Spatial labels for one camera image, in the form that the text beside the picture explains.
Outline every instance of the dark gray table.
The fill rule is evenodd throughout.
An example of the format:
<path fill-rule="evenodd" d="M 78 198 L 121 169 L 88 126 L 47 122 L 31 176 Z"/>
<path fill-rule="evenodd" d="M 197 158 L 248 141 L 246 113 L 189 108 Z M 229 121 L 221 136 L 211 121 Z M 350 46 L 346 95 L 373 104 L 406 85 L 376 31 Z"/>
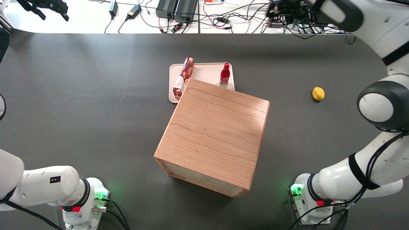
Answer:
<path fill-rule="evenodd" d="M 271 101 L 252 189 L 242 197 L 168 177 L 153 159 L 175 109 L 169 66 L 186 56 L 230 62 L 237 91 Z M 0 148 L 26 169 L 71 165 L 101 179 L 133 230 L 285 230 L 292 223 L 286 188 L 296 176 L 346 158 L 379 133 L 355 99 L 385 74 L 367 45 L 348 45 L 344 36 L 14 30 L 0 65 L 7 101 Z M 326 92 L 319 104 L 310 97 L 315 86 Z M 408 190 L 361 200 L 346 229 L 407 229 Z M 48 205 L 31 209 L 55 220 Z M 12 211 L 0 213 L 0 229 L 51 228 Z M 100 229 L 121 226 L 107 214 Z"/>

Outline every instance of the red bottle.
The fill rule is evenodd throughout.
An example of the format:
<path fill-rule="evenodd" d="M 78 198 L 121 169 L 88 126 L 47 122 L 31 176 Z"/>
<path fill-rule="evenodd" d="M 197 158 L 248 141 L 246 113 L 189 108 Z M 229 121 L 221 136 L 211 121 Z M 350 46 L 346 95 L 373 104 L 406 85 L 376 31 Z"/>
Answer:
<path fill-rule="evenodd" d="M 225 67 L 220 73 L 220 87 L 226 88 L 227 85 L 229 84 L 229 78 L 230 78 L 230 64 L 225 63 Z"/>

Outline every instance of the white table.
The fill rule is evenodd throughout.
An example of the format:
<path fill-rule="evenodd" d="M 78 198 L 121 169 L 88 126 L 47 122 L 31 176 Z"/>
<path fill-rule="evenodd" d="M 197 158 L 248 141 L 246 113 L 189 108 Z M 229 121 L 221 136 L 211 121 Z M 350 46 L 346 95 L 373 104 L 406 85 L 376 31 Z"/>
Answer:
<path fill-rule="evenodd" d="M 111 18 L 108 13 L 109 2 L 99 3 L 95 1 L 88 0 L 65 0 L 69 9 L 68 16 L 70 17 L 69 21 L 66 22 L 61 15 L 53 12 L 49 9 L 40 9 L 45 15 L 46 20 L 42 20 L 38 15 L 25 11 L 15 0 L 12 0 L 8 7 L 5 9 L 6 16 L 10 19 L 13 25 L 20 29 L 29 32 L 36 33 L 88 33 L 88 34 L 98 34 L 104 33 L 104 30 Z M 128 3 L 128 4 L 138 4 L 138 0 L 117 0 L 117 2 Z M 158 28 L 153 28 L 148 26 L 143 22 L 142 18 L 152 26 L 159 25 L 159 18 L 156 17 L 155 9 L 145 8 L 145 4 L 148 0 L 142 2 L 139 0 L 142 6 L 142 12 L 133 20 L 128 20 L 125 22 L 121 28 L 121 33 L 131 33 L 131 34 L 160 34 Z M 156 8 L 159 0 L 152 0 L 148 7 Z M 184 33 L 202 33 L 202 34 L 220 34 L 220 33 L 235 33 L 235 34 L 244 34 L 246 31 L 248 33 L 261 33 L 263 25 L 263 19 L 265 18 L 265 12 L 268 8 L 268 4 L 260 9 L 255 14 L 249 24 L 248 20 L 241 19 L 239 17 L 231 17 L 231 24 L 233 25 L 231 30 L 217 29 L 210 25 L 210 19 L 205 16 L 205 12 L 208 15 L 211 14 L 223 14 L 231 10 L 238 8 L 237 5 L 229 4 L 228 2 L 240 2 L 240 0 L 226 0 L 225 3 L 221 5 L 204 5 L 204 0 L 199 0 L 199 4 L 196 8 L 196 13 L 201 14 L 200 16 L 200 25 L 198 22 L 194 22 L 188 26 Z M 243 0 L 241 6 L 248 5 L 252 0 Z M 258 5 L 252 5 L 249 9 L 249 16 L 252 16 L 256 10 L 263 6 L 263 4 L 268 3 L 268 0 L 255 0 L 253 3 Z M 106 33 L 115 34 L 118 33 L 118 29 L 126 18 L 126 14 L 133 7 L 133 5 L 124 5 L 118 4 L 118 13 L 114 18 L 110 26 L 107 28 Z M 243 7 L 234 12 L 247 15 L 248 7 Z M 195 20 L 199 19 L 199 15 L 194 17 Z M 167 26 L 167 20 L 160 20 L 161 26 Z M 176 25 L 177 22 L 174 20 L 170 21 L 170 25 Z M 267 28 L 264 33 L 283 33 L 283 29 L 273 29 Z"/>

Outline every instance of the wooden box top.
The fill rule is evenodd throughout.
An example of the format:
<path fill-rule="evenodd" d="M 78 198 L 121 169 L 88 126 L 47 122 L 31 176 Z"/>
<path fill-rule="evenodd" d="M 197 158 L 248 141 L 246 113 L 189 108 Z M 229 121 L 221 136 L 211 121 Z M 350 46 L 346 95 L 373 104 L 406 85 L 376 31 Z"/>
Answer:
<path fill-rule="evenodd" d="M 269 107 L 190 79 L 154 157 L 249 190 Z"/>

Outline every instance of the power adapter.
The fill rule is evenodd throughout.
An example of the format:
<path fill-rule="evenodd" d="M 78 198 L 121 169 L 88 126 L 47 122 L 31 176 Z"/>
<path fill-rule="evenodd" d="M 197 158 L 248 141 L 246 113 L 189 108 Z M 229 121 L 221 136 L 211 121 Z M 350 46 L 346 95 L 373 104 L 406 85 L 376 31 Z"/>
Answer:
<path fill-rule="evenodd" d="M 111 1 L 111 5 L 109 6 L 109 14 L 111 15 L 111 20 L 117 15 L 118 12 L 118 3 L 116 0 Z"/>
<path fill-rule="evenodd" d="M 127 19 L 134 19 L 142 11 L 141 6 L 135 5 L 127 14 Z"/>

